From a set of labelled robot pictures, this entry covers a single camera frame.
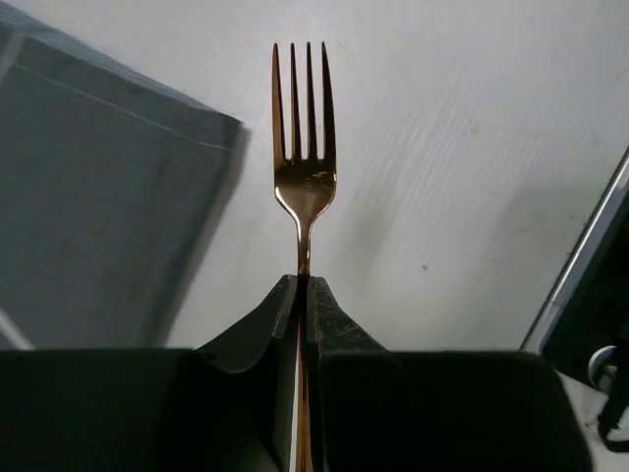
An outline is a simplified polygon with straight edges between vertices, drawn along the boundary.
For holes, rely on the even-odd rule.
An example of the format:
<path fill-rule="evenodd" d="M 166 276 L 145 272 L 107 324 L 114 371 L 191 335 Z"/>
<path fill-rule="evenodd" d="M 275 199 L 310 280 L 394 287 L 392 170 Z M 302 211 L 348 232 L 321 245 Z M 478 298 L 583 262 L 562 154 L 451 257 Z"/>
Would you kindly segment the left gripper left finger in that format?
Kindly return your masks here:
<path fill-rule="evenodd" d="M 5 471 L 286 471 L 298 282 L 196 349 L 5 351 Z"/>

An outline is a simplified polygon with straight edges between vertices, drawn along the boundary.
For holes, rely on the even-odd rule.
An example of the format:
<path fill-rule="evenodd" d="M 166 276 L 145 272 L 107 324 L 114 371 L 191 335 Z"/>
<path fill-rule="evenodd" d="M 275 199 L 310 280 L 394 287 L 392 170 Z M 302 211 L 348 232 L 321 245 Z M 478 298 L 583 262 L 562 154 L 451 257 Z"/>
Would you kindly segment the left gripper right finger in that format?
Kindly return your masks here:
<path fill-rule="evenodd" d="M 590 471 L 556 371 L 525 351 L 393 351 L 307 292 L 317 471 Z"/>

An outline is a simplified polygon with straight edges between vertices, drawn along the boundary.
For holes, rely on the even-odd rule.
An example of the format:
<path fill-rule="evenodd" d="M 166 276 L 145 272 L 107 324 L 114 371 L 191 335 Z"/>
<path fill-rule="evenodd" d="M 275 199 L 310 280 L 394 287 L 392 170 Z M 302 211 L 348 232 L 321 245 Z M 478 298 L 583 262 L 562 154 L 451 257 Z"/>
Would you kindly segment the copper fork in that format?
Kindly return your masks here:
<path fill-rule="evenodd" d="M 316 219 L 331 205 L 336 192 L 333 105 L 324 106 L 324 157 L 317 155 L 312 50 L 307 49 L 308 146 L 302 149 L 295 48 L 290 48 L 291 149 L 286 149 L 279 45 L 271 62 L 271 111 L 274 196 L 293 218 L 297 234 L 298 287 L 294 309 L 298 321 L 297 471 L 314 471 L 307 349 L 307 292 L 311 275 L 311 240 Z"/>

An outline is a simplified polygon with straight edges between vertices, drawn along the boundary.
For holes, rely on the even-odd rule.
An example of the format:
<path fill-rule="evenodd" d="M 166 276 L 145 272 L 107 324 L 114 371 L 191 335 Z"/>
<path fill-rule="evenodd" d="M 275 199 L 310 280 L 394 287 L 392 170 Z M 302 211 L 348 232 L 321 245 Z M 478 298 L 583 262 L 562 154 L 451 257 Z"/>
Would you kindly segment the grey striped placemat cloth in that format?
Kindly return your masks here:
<path fill-rule="evenodd" d="M 160 343 L 241 123 L 1 7 L 1 346 Z"/>

